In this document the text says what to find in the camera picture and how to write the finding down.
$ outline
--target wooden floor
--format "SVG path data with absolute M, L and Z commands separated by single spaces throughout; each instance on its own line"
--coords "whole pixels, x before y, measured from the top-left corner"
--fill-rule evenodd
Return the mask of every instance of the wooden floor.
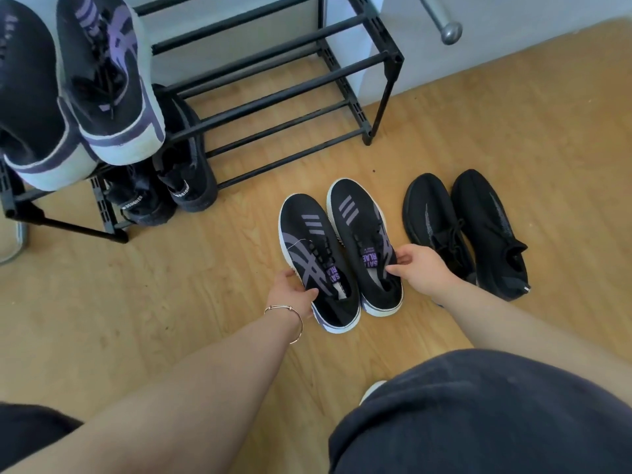
M 400 94 L 370 148 L 353 139 L 259 175 L 222 191 L 204 213 L 133 229 L 128 245 L 36 227 L 26 254 L 0 268 L 0 399 L 90 418 L 262 314 L 284 267 L 277 216 L 289 194 L 324 203 L 331 182 L 352 177 L 400 245 L 408 184 L 433 172 L 449 188 L 467 168 L 489 179 L 529 246 L 533 289 L 516 304 L 632 361 L 630 39 L 630 22 L 603 24 Z M 320 74 L 321 63 L 295 62 L 194 106 L 203 116 L 222 111 Z M 339 97 L 323 87 L 211 132 L 207 147 Z M 211 165 L 224 181 L 353 127 L 349 113 L 336 112 Z M 99 225 L 87 182 L 41 205 Z M 7 248 L 11 229 L 2 221 Z M 329 434 L 371 383 L 467 346 L 450 316 L 409 287 L 397 315 L 363 314 L 347 334 L 308 323 L 234 472 L 325 472 Z

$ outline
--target black metal shoe rack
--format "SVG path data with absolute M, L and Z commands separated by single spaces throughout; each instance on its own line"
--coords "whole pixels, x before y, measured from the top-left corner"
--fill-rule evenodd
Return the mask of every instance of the black metal shoe rack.
M 135 8 L 139 16 L 149 15 L 160 10 L 178 5 L 180 3 L 187 2 L 189 0 L 156 0 L 142 6 Z M 199 30 L 194 30 L 190 33 L 167 39 L 161 43 L 157 43 L 152 47 L 154 55 L 167 52 L 169 50 L 181 47 L 192 41 L 200 40 L 205 37 L 210 37 L 221 31 L 228 30 L 235 26 L 239 26 L 244 23 L 248 23 L 255 19 L 264 17 L 266 15 L 273 14 L 283 9 L 304 3 L 309 0 L 279 0 L 251 10 L 247 13 L 243 13 L 232 18 L 222 20 L 218 23 L 211 24 Z M 346 19 L 330 26 L 324 26 L 325 16 L 325 0 L 318 0 L 319 10 L 319 29 L 314 33 L 298 37 L 286 43 L 282 43 L 267 50 L 261 51 L 254 55 L 250 55 L 233 63 L 228 63 L 217 69 L 202 73 L 193 78 L 174 83 L 168 87 L 162 88 L 159 92 L 156 92 L 157 96 L 168 93 L 177 93 L 182 98 L 190 98 L 197 94 L 202 94 L 213 90 L 214 88 L 223 87 L 235 81 L 247 78 L 257 73 L 267 71 L 269 69 L 281 66 L 285 63 L 290 63 L 309 55 L 318 54 L 329 68 L 329 73 L 313 78 L 309 81 L 305 81 L 294 87 L 286 88 L 280 92 L 269 94 L 258 100 L 246 103 L 244 105 L 231 108 L 227 111 L 218 113 L 216 115 L 204 118 L 201 122 L 191 128 L 185 129 L 174 135 L 168 136 L 165 141 L 165 146 L 173 143 L 180 142 L 192 136 L 199 135 L 210 129 L 218 126 L 222 126 L 226 123 L 234 121 L 236 119 L 247 116 L 251 113 L 263 110 L 276 103 L 298 96 L 299 94 L 306 93 L 318 87 L 327 85 L 328 83 L 335 82 L 341 93 L 344 96 L 344 100 L 335 103 L 331 106 L 321 108 L 314 112 L 305 114 L 299 118 L 287 121 L 278 126 L 265 129 L 254 135 L 247 136 L 241 140 L 229 143 L 225 146 L 221 146 L 206 153 L 207 158 L 217 156 L 225 153 L 226 151 L 233 150 L 247 143 L 260 140 L 265 136 L 278 133 L 283 129 L 296 126 L 310 119 L 317 118 L 326 113 L 341 109 L 349 108 L 356 121 L 358 122 L 358 129 L 351 131 L 342 136 L 338 136 L 332 140 L 320 143 L 307 150 L 295 153 L 287 156 L 278 161 L 272 162 L 265 166 L 261 166 L 257 169 L 249 171 L 248 173 L 228 179 L 227 181 L 219 183 L 219 189 L 232 186 L 235 183 L 249 179 L 257 174 L 265 173 L 278 166 L 290 163 L 294 160 L 302 158 L 304 156 L 320 151 L 329 146 L 333 146 L 337 143 L 343 142 L 355 136 L 362 136 L 362 141 L 365 145 L 370 145 L 374 136 L 377 133 L 377 129 L 380 126 L 386 104 L 391 96 L 393 85 L 399 77 L 399 71 L 401 70 L 404 57 L 399 52 L 398 47 L 391 39 L 388 31 L 384 28 L 382 21 L 378 17 L 378 13 L 375 7 L 369 0 L 348 0 L 356 15 L 352 18 Z M 365 60 L 359 61 L 347 67 L 341 68 L 336 57 L 332 53 L 327 43 L 326 37 L 330 37 L 343 30 L 347 30 L 353 26 L 363 25 L 371 36 L 377 50 L 377 54 L 368 57 Z M 349 83 L 346 80 L 348 75 L 356 73 L 370 66 L 377 65 L 379 63 L 384 64 L 384 74 L 386 77 L 386 87 L 382 100 L 380 102 L 375 121 L 371 125 L 365 115 L 362 107 L 358 103 L 355 93 Z M 124 228 L 131 225 L 127 220 L 119 222 L 116 218 L 115 207 L 109 203 L 103 196 L 103 191 L 106 189 L 105 182 L 102 178 L 102 174 L 111 169 L 112 166 L 101 165 L 98 166 L 91 177 L 92 190 L 94 197 L 97 200 L 97 206 L 104 224 L 104 231 L 91 229 L 76 224 L 65 223 L 56 219 L 50 219 L 46 217 L 43 210 L 33 204 L 36 199 L 42 198 L 48 194 L 49 191 L 41 191 L 36 189 L 26 190 L 22 180 L 11 170 L 8 169 L 0 157 L 0 199 L 4 210 L 5 217 L 24 223 L 32 223 L 37 225 L 51 226 L 59 229 L 65 229 L 68 231 L 79 232 L 87 234 L 89 236 L 96 236 L 98 238 L 109 239 L 117 243 L 127 243 L 129 237 L 124 231 Z

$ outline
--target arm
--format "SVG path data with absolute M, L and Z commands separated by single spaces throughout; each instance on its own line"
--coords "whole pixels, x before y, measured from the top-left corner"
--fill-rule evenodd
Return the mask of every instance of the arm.
M 305 319 L 318 290 L 292 288 L 292 273 L 277 275 L 268 305 Z M 271 310 L 8 472 L 225 472 L 299 331 L 296 313 Z
M 567 370 L 632 406 L 632 366 L 621 358 L 457 278 L 430 248 L 405 245 L 397 256 L 387 270 L 448 310 L 474 347 Z

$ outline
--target bracelet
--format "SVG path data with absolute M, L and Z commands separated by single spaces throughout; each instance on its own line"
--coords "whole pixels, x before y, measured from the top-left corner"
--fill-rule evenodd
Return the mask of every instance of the bracelet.
M 266 312 L 268 312 L 271 309 L 287 309 L 289 311 L 292 311 L 293 313 L 296 313 L 296 315 L 298 316 L 298 319 L 301 322 L 301 332 L 298 333 L 298 337 L 294 341 L 290 342 L 290 344 L 294 344 L 296 341 L 301 339 L 301 335 L 303 334 L 303 318 L 301 318 L 301 315 L 298 313 L 298 311 L 296 311 L 292 306 L 282 306 L 281 304 L 279 304 L 277 306 L 268 306 L 265 309 L 264 314 L 266 314 Z

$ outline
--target forearm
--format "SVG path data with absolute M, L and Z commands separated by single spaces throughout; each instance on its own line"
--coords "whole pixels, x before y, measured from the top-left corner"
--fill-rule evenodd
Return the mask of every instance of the forearm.
M 609 351 L 462 280 L 455 279 L 433 299 L 454 317 L 474 347 L 506 351 L 565 369 L 632 405 L 632 367 Z
M 299 326 L 294 313 L 271 311 L 185 358 L 161 381 L 118 402 L 15 472 L 224 472 Z M 85 446 L 91 448 L 86 452 Z M 74 470 L 68 455 L 75 458 Z

